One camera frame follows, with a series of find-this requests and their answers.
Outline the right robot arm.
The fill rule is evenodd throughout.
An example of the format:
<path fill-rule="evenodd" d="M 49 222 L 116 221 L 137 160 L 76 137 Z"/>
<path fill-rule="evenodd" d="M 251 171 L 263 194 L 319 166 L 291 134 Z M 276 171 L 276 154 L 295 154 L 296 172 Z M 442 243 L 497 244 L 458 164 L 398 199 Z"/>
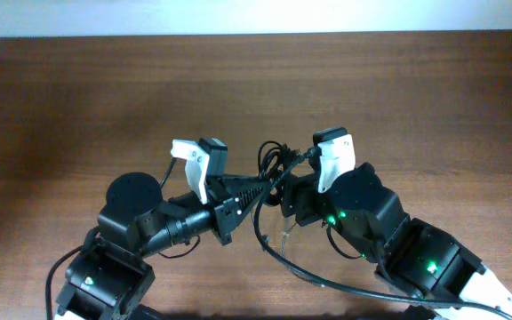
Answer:
<path fill-rule="evenodd" d="M 411 217 L 399 196 L 364 163 L 329 188 L 319 176 L 288 175 L 282 212 L 300 226 L 323 220 L 366 260 L 395 294 L 436 300 L 443 319 L 512 319 L 512 293 L 454 236 Z"/>

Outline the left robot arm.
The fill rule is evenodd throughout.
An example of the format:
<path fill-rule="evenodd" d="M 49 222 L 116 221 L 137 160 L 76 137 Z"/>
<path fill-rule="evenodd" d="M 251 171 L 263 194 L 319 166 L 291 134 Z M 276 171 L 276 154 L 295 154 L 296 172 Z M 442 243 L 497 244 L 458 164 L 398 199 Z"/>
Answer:
<path fill-rule="evenodd" d="M 47 317 L 130 318 L 155 279 L 147 257 L 207 231 L 230 244 L 232 231 L 269 186 L 257 177 L 211 176 L 202 202 L 193 191 L 164 198 L 161 183 L 144 172 L 119 176 L 107 189 L 97 226 L 68 253 L 66 283 L 56 307 L 45 301 Z"/>

